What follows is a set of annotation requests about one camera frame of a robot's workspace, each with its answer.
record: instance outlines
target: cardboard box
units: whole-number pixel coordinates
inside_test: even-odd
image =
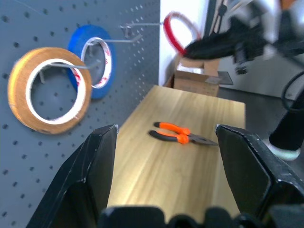
[[[174,88],[216,96],[219,90],[219,59],[211,61],[180,58],[175,69]]]

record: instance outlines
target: pliers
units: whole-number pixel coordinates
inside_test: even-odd
[[[173,131],[177,134],[168,134],[164,132],[158,132],[154,130],[149,131],[149,135],[153,136],[156,139],[160,139],[163,141],[171,141],[171,142],[179,142],[181,144],[187,144],[189,142],[194,142],[198,144],[206,144],[217,146],[218,144],[214,141],[206,139],[202,136],[192,134],[188,128],[181,128],[175,126],[174,124],[167,123],[167,122],[154,122],[153,124],[155,127],[159,127],[161,129],[166,129]]]

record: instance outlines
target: metal hook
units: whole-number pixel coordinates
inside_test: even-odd
[[[133,26],[160,26],[163,22],[159,23],[126,23],[126,27],[133,27]]]
[[[106,43],[134,43],[136,41],[138,41],[142,36],[142,34],[138,34],[136,37],[134,37],[133,39],[104,39],[103,41]],[[89,43],[89,54],[92,55],[91,52],[91,46],[99,44],[98,42],[91,42]],[[87,66],[77,66],[77,65],[69,65],[69,64],[65,64],[65,63],[51,63],[49,64],[49,66],[51,67],[65,67],[65,68],[77,68],[77,69],[85,69],[85,70],[90,70],[96,66],[98,66],[101,63],[100,59],[97,59],[94,63],[91,63],[90,65]]]

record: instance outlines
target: orange pliers handle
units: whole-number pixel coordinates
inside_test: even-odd
[[[159,127],[161,129],[166,129],[173,131],[177,134],[168,134],[159,131],[149,131],[149,134],[154,138],[163,140],[163,141],[171,141],[171,142],[179,142],[181,144],[189,143],[189,134],[191,133],[188,128],[181,128],[174,124],[167,123],[167,122],[155,122],[153,124],[155,127]]]

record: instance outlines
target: orange tape roll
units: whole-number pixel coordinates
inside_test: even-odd
[[[41,133],[58,134],[75,126],[85,115],[91,100],[92,80],[88,70],[72,68],[79,82],[73,107],[57,119],[44,119],[33,107],[31,89],[40,70],[51,63],[84,66],[84,63],[68,50],[58,47],[34,49],[15,64],[9,77],[8,99],[12,112],[24,125]]]

